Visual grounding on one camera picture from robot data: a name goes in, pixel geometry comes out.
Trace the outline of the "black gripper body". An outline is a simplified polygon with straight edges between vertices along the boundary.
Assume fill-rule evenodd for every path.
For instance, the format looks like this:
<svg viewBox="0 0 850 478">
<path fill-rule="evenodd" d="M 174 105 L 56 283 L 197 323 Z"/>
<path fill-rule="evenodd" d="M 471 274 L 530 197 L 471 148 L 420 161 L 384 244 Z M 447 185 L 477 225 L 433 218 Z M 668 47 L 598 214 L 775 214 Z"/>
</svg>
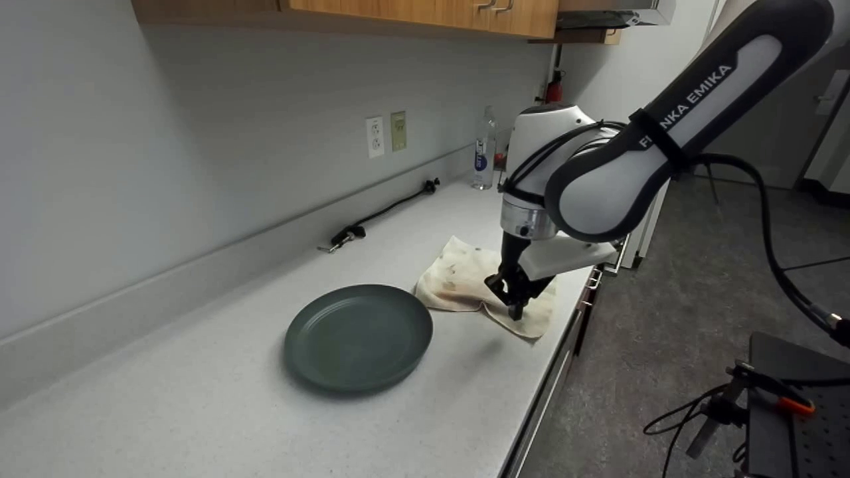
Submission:
<svg viewBox="0 0 850 478">
<path fill-rule="evenodd" d="M 501 282 L 501 305 L 528 305 L 533 298 L 544 293 L 549 279 L 530 282 L 528 274 L 520 267 L 520 255 L 525 253 L 528 240 L 504 233 L 501 237 L 501 263 L 492 277 Z"/>
</svg>

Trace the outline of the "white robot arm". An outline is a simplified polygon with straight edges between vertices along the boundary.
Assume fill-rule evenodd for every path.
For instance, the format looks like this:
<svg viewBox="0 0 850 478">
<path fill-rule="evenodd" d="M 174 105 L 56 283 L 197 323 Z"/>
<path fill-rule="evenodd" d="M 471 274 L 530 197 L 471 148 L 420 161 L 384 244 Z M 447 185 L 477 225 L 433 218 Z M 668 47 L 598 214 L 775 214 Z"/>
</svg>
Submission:
<svg viewBox="0 0 850 478">
<path fill-rule="evenodd" d="M 667 181 L 845 40 L 846 0 L 727 0 L 694 60 L 629 119 L 573 103 L 520 111 L 488 293 L 518 318 L 553 277 L 611 257 Z"/>
</svg>

